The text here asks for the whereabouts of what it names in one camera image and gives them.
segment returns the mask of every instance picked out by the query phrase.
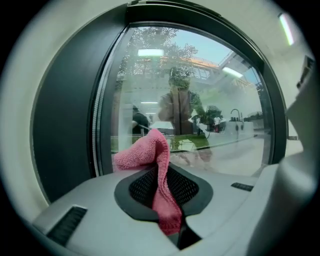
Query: sky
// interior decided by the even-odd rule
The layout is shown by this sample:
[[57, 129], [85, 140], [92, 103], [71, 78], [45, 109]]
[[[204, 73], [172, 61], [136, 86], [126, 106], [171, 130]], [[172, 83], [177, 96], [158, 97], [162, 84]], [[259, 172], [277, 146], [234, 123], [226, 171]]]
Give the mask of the sky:
[[198, 53], [194, 56], [203, 58], [214, 63], [219, 63], [230, 52], [230, 49], [219, 42], [209, 39], [205, 36], [195, 34], [189, 31], [179, 30], [176, 37], [172, 39], [173, 42], [180, 47], [185, 44], [195, 46]]

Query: tree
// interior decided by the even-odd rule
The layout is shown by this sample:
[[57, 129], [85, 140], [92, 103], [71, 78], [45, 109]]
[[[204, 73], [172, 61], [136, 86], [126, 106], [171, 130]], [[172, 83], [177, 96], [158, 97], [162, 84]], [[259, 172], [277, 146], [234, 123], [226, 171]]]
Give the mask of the tree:
[[[177, 36], [178, 29], [170, 27], [138, 27], [125, 50], [120, 66], [119, 76], [150, 74], [151, 78], [163, 76], [167, 67], [182, 64], [192, 69], [188, 64], [198, 50], [189, 44], [180, 47], [172, 41]], [[139, 57], [139, 49], [162, 49], [164, 56]]]

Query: pink towel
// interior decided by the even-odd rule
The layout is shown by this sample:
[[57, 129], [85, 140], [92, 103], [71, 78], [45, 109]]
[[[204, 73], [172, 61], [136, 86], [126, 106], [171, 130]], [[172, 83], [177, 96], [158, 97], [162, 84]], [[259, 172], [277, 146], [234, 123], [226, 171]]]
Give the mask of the pink towel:
[[168, 188], [169, 160], [169, 145], [157, 129], [152, 129], [129, 149], [114, 156], [115, 165], [119, 170], [136, 170], [147, 164], [158, 164], [158, 188], [153, 198], [152, 209], [158, 213], [159, 227], [167, 236], [180, 231], [182, 217], [182, 212]]

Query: glass pane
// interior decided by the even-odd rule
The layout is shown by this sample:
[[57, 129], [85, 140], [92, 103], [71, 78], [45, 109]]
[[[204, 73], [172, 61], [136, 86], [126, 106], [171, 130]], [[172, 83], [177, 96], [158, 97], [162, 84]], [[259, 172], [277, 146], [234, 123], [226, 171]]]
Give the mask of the glass pane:
[[252, 176], [267, 164], [271, 108], [254, 67], [194, 32], [131, 30], [113, 101], [113, 153], [151, 128], [164, 134], [180, 166]]

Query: mesh grille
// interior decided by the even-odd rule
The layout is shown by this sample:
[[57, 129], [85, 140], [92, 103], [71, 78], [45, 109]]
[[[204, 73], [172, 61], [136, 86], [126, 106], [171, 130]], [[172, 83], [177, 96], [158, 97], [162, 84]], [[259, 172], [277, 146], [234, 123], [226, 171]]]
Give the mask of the mesh grille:
[[152, 208], [158, 187], [158, 167], [148, 171], [129, 186], [130, 195], [139, 203]]
[[167, 183], [177, 204], [182, 207], [199, 191], [199, 186], [172, 168], [168, 168]]

